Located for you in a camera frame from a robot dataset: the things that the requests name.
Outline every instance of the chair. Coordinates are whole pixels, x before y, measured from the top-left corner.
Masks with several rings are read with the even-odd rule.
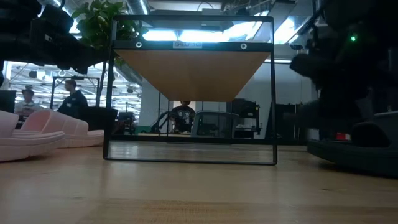
[[[239,115],[219,111],[199,111],[195,115],[191,137],[234,138]]]

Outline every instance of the man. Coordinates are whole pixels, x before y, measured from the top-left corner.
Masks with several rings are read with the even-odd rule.
[[[172,119],[174,120],[174,132],[191,132],[195,111],[188,105],[191,101],[181,101],[181,105],[172,109]]]
[[[15,104],[15,114],[19,116],[29,116],[33,112],[40,110],[40,106],[33,102],[35,93],[32,90],[23,90],[24,101]]]
[[[86,97],[80,90],[76,90],[76,81],[65,81],[65,89],[70,93],[59,107],[58,112],[73,118],[79,118],[79,109],[88,106]]]

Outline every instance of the sticker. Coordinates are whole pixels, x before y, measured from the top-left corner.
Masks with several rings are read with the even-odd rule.
[[[174,41],[173,48],[174,49],[201,49],[201,43]]]

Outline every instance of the black metal frame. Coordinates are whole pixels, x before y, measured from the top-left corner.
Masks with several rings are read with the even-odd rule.
[[[168,21],[249,21],[249,22],[269,22],[270,25],[270,43],[253,43],[253,42],[220,42],[220,43],[201,43],[200,49],[176,49],[173,48],[173,41],[157,41],[147,42],[143,40],[116,40],[116,28],[118,21],[125,20],[168,20]],[[271,53],[271,118],[273,134],[271,140],[266,139],[234,139],[234,138],[179,138],[169,137],[167,131],[166,136],[112,136],[112,140],[128,140],[128,141],[165,141],[165,142],[200,142],[210,144],[272,144],[272,162],[238,162],[238,161],[186,161],[186,160],[169,160],[169,159],[116,159],[109,157],[109,142],[111,140],[111,130],[105,130],[103,144],[103,158],[109,160],[126,160],[126,161],[147,161],[147,162],[190,162],[190,163],[209,163],[209,164],[255,164],[255,165],[271,165],[274,166],[278,162],[277,155],[277,130],[275,121],[275,53],[274,53],[274,18],[269,16],[157,16],[157,15],[118,15],[113,17],[110,35],[110,53],[109,53],[109,70],[108,70],[108,86],[106,92],[106,107],[111,108],[112,84],[113,84],[113,67],[116,53],[115,49],[140,49],[140,50],[214,50],[214,51],[242,51],[242,52],[270,52]],[[159,110],[160,115],[160,92],[159,92]]]
[[[52,109],[52,106],[54,103],[54,91],[55,91],[55,88],[58,86],[58,85],[56,85],[55,81],[58,78],[62,78],[62,79],[70,78],[70,79],[75,79],[75,80],[85,80],[85,79],[97,80],[97,91],[96,92],[97,92],[97,95],[99,94],[98,91],[100,90],[100,78],[94,78],[94,77],[78,77],[78,78],[76,78],[76,77],[61,77],[61,76],[55,76],[52,78],[53,78],[53,80],[52,80],[52,87],[51,87],[50,109]]]

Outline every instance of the dark shirt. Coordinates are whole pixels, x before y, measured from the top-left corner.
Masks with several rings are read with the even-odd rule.
[[[195,111],[189,106],[178,106],[172,109],[172,114],[175,117],[175,132],[191,132]]]
[[[79,109],[86,106],[88,106],[86,97],[80,90],[77,90],[62,102],[58,112],[72,118],[79,118]]]

